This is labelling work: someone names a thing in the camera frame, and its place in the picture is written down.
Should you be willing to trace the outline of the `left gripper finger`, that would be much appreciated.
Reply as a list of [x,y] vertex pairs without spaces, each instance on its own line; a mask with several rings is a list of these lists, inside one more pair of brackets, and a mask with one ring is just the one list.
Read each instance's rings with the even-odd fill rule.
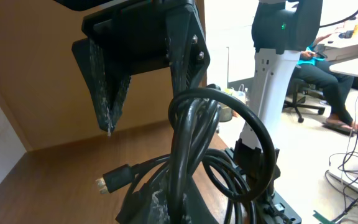
[[192,223],[213,224],[218,221],[213,217],[195,181],[187,180],[183,194],[182,214],[174,220],[168,213],[167,181],[151,192],[146,186],[136,191],[122,204],[116,216],[118,223]]

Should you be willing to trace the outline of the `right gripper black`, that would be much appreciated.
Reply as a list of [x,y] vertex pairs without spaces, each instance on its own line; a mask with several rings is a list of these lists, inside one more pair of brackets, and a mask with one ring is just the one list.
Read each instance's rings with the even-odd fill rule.
[[71,51],[108,136],[122,115],[130,75],[169,66],[176,96],[198,88],[210,63],[194,1],[123,2],[85,16],[81,30],[88,39]]

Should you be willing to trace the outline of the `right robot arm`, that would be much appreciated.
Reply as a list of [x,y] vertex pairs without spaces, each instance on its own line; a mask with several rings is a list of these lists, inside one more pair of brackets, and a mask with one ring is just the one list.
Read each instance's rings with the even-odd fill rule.
[[[295,11],[284,1],[258,4],[251,104],[232,101],[246,121],[236,149],[262,158],[247,170],[255,180],[247,199],[275,192],[278,150],[272,141],[278,116],[300,53],[317,34],[321,9],[321,1],[299,1]],[[210,58],[194,1],[125,1],[84,17],[81,30],[85,38],[71,49],[101,130],[114,130],[133,75],[168,67],[175,96],[201,92]]]

